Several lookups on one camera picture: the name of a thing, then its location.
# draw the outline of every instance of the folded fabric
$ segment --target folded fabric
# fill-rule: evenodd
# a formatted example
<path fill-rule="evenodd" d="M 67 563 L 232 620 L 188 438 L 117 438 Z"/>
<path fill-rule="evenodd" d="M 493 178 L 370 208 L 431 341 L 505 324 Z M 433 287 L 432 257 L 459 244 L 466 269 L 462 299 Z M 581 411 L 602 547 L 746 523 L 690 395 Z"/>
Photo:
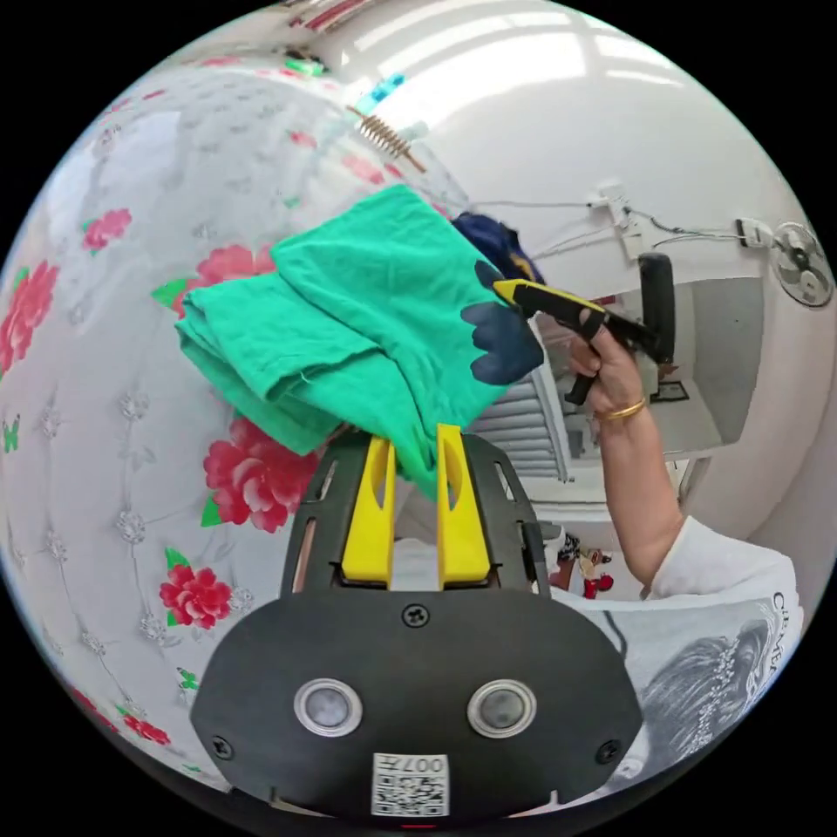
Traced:
<path fill-rule="evenodd" d="M 185 297 L 184 353 L 295 453 L 346 422 L 390 439 L 435 497 L 437 425 L 470 425 L 543 361 L 496 271 L 404 186 L 270 252 L 275 273 Z"/>

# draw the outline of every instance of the dark blue fabric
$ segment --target dark blue fabric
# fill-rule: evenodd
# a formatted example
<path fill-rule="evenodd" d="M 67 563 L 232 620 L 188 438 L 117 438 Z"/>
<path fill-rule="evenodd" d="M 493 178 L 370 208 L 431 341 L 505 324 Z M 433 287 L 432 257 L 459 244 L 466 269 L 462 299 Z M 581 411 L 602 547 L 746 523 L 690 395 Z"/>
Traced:
<path fill-rule="evenodd" d="M 523 252 L 517 233 L 494 218 L 464 212 L 451 221 L 454 227 L 493 264 L 506 279 L 528 279 L 545 285 L 541 272 Z M 524 261 L 531 275 L 514 263 L 512 256 Z"/>
<path fill-rule="evenodd" d="M 474 273 L 485 288 L 502 279 L 487 262 L 476 262 Z M 516 384 L 544 360 L 543 349 L 526 318 L 504 303 L 478 303 L 461 312 L 473 328 L 473 345 L 485 352 L 471 364 L 471 374 L 483 384 Z"/>

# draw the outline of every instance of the screw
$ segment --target screw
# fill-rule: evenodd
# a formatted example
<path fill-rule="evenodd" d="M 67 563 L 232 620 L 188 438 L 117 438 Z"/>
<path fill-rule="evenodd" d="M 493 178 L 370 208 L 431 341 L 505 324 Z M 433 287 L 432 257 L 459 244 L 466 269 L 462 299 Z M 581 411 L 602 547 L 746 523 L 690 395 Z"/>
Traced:
<path fill-rule="evenodd" d="M 402 611 L 401 621 L 408 628 L 424 628 L 430 622 L 430 611 L 423 604 L 410 604 Z"/>
<path fill-rule="evenodd" d="M 622 745 L 612 738 L 610 741 L 605 741 L 601 747 L 596 751 L 595 760 L 600 765 L 607 765 L 613 761 L 619 753 L 622 752 Z"/>
<path fill-rule="evenodd" d="M 215 750 L 215 755 L 219 759 L 229 761 L 233 758 L 233 748 L 220 735 L 212 737 L 212 749 Z"/>

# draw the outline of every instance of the bracelet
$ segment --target bracelet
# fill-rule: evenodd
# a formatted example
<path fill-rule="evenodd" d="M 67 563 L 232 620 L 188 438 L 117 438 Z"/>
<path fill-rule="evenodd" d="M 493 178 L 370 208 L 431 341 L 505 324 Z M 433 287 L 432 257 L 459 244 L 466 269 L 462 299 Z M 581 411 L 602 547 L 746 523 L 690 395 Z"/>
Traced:
<path fill-rule="evenodd" d="M 637 401 L 631 407 L 625 407 L 624 410 L 616 410 L 614 412 L 604 412 L 604 413 L 597 413 L 596 418 L 599 421 L 613 421 L 615 419 L 627 419 L 630 416 L 635 416 L 640 410 L 645 407 L 645 399 L 643 398 L 642 401 Z"/>

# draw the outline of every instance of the qr code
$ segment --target qr code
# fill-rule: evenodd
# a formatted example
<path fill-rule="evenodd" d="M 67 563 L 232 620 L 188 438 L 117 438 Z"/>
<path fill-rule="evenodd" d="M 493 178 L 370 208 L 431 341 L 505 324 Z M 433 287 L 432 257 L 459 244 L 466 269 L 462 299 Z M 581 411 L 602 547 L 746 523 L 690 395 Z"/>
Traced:
<path fill-rule="evenodd" d="M 446 817 L 447 756 L 376 753 L 372 813 L 383 817 Z"/>
<path fill-rule="evenodd" d="M 442 817 L 447 781 L 441 776 L 380 776 L 375 813 L 391 817 Z"/>

